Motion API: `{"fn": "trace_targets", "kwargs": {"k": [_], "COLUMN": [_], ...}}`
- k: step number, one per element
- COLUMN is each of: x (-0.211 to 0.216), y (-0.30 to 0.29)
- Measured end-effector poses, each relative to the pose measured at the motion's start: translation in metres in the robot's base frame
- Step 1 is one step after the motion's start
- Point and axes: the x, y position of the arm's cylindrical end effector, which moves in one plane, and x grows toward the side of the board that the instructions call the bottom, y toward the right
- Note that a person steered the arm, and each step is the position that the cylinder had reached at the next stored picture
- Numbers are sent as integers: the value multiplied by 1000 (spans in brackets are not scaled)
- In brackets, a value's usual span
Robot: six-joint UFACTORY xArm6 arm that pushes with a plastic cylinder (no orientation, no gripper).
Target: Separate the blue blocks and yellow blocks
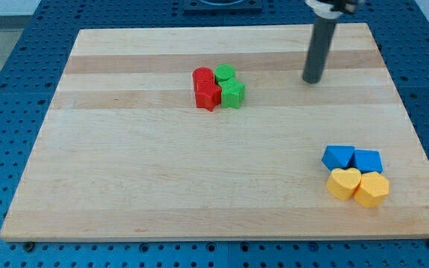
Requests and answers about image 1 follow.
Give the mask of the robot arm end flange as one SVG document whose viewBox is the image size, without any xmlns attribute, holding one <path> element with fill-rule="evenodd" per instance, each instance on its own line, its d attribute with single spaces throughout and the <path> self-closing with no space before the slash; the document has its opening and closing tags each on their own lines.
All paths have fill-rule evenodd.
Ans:
<svg viewBox="0 0 429 268">
<path fill-rule="evenodd" d="M 365 0 L 305 0 L 314 13 L 324 19 L 338 19 L 341 15 L 353 15 Z"/>
</svg>

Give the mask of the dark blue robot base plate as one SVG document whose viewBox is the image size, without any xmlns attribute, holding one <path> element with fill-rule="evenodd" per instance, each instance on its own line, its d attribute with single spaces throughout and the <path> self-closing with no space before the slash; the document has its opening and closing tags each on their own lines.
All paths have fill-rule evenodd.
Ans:
<svg viewBox="0 0 429 268">
<path fill-rule="evenodd" d="M 262 11 L 262 0 L 182 0 L 184 13 Z"/>
</svg>

